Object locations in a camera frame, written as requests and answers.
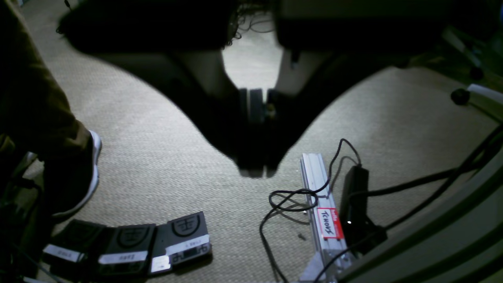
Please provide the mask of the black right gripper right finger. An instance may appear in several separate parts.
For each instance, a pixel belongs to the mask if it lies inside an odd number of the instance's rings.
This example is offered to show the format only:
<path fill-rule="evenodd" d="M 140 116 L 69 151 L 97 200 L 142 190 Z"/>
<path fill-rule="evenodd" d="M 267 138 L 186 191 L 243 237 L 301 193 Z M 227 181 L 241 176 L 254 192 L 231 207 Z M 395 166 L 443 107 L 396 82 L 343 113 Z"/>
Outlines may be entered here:
<path fill-rule="evenodd" d="M 501 0 L 275 0 L 284 52 L 269 91 L 274 126 L 266 176 L 318 115 L 376 72 L 431 50 L 449 27 L 477 41 L 501 26 Z"/>

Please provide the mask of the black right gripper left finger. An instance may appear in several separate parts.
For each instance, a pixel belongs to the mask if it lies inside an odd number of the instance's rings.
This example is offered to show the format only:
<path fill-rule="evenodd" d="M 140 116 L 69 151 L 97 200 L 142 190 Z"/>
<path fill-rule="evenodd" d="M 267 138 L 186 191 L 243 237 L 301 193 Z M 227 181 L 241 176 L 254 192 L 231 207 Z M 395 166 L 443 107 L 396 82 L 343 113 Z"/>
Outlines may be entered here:
<path fill-rule="evenodd" d="M 250 92 L 228 76 L 222 47 L 234 0 L 85 0 L 61 29 L 81 53 L 117 66 L 165 95 L 241 176 L 261 178 L 250 145 Z"/>

